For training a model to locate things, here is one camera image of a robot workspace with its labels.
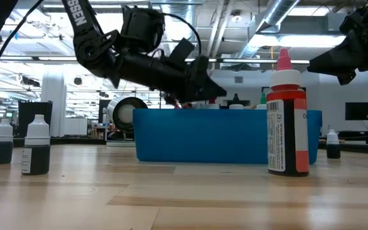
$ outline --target red bottle cap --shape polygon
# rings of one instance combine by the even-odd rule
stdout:
[[[281,70],[291,70],[292,69],[292,63],[291,58],[289,57],[288,50],[287,49],[281,49],[280,50],[280,56],[278,59],[278,68],[277,71]]]

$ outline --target product label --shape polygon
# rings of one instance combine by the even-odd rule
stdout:
[[[268,128],[268,168],[285,171],[285,121],[283,100],[267,103],[266,119]]]
[[[299,173],[304,173],[309,171],[306,100],[301,98],[295,99],[294,108],[296,170]]]
[[[21,166],[20,166],[21,173],[31,172],[31,159],[32,159],[32,149],[24,148],[22,152],[22,160],[21,160]]]

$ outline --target black bottle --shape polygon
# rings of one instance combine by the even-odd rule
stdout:
[[[13,128],[8,119],[2,119],[0,123],[0,164],[9,164],[13,150]]]
[[[326,155],[329,159],[340,159],[339,137],[332,129],[327,134]]]
[[[41,175],[49,172],[50,136],[49,125],[43,115],[35,115],[28,125],[22,152],[21,173],[23,175]]]

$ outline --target barcode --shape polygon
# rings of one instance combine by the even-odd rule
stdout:
[[[278,102],[270,102],[268,106],[269,111],[278,111],[279,103]]]

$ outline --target red bottle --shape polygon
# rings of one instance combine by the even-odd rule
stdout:
[[[306,92],[300,89],[301,82],[300,72],[292,70],[288,50],[282,49],[266,95],[269,173],[309,174]]]

